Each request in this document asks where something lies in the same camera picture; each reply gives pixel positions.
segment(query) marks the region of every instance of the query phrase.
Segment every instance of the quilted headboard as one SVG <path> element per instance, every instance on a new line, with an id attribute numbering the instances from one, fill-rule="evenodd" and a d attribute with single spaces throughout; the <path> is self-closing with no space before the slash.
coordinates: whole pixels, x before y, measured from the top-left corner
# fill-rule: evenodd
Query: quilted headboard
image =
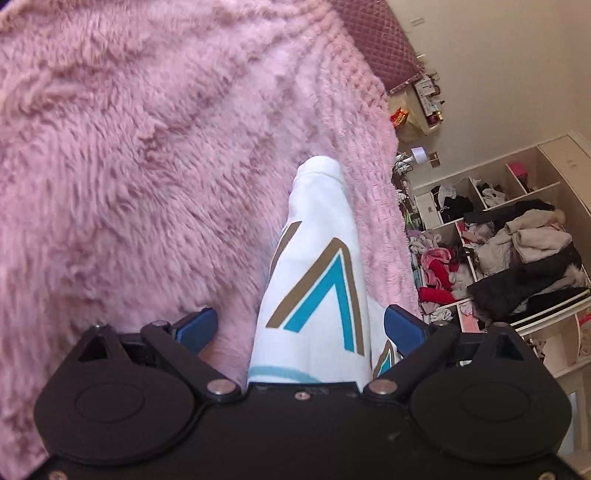
<path id="1" fill-rule="evenodd" d="M 386 0 L 330 2 L 387 92 L 420 78 L 423 66 Z"/>

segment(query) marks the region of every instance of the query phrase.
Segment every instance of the pink box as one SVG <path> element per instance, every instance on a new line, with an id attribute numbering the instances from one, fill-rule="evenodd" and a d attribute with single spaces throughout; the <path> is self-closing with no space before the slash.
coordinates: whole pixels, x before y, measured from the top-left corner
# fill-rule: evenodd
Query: pink box
<path id="1" fill-rule="evenodd" d="M 523 163 L 516 161 L 515 163 L 510 163 L 509 168 L 515 174 L 515 176 L 519 179 L 521 184 L 527 188 L 527 170 L 523 166 Z"/>

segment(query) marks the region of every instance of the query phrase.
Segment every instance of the wall outlet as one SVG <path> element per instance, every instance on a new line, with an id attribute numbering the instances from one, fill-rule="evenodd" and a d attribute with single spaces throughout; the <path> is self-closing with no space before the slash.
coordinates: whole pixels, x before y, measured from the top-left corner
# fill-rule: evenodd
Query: wall outlet
<path id="1" fill-rule="evenodd" d="M 437 152 L 433 152 L 433 153 L 429 154 L 429 164 L 433 168 L 441 166 L 441 162 L 439 162 L 439 155 L 437 155 Z"/>

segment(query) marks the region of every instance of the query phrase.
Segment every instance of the pink fluffy blanket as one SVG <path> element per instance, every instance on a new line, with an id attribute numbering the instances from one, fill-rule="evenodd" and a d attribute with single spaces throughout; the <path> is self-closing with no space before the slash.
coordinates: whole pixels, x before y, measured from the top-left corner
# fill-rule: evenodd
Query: pink fluffy blanket
<path id="1" fill-rule="evenodd" d="M 369 294 L 417 312 L 384 88 L 324 0 L 13 0 L 0 12 L 0 472 L 80 334 L 205 305 L 244 382 L 296 169 L 344 167 Z"/>

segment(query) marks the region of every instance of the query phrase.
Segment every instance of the teal chevron stripe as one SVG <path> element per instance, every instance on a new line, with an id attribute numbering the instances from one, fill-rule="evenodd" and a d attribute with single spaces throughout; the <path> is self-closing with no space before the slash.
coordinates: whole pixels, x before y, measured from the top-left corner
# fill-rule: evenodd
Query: teal chevron stripe
<path id="1" fill-rule="evenodd" d="M 275 367 L 273 365 L 255 365 L 250 367 L 248 378 L 251 377 L 277 377 L 292 380 L 298 383 L 322 383 L 312 375 L 301 372 L 295 368 Z"/>
<path id="2" fill-rule="evenodd" d="M 354 352 L 355 342 L 353 340 L 352 315 L 349 307 L 347 287 L 345 284 L 343 257 L 340 253 L 336 255 L 333 264 L 323 274 L 320 281 L 314 286 L 305 300 L 295 310 L 289 321 L 285 324 L 284 329 L 289 330 L 290 332 L 299 333 L 332 287 L 334 287 L 336 290 L 337 301 L 339 303 L 345 350 Z"/>
<path id="3" fill-rule="evenodd" d="M 386 358 L 382 362 L 382 365 L 379 367 L 378 376 L 380 376 L 384 372 L 387 372 L 391 368 L 392 368 L 392 353 L 390 351 L 388 351 L 388 355 L 386 356 Z"/>

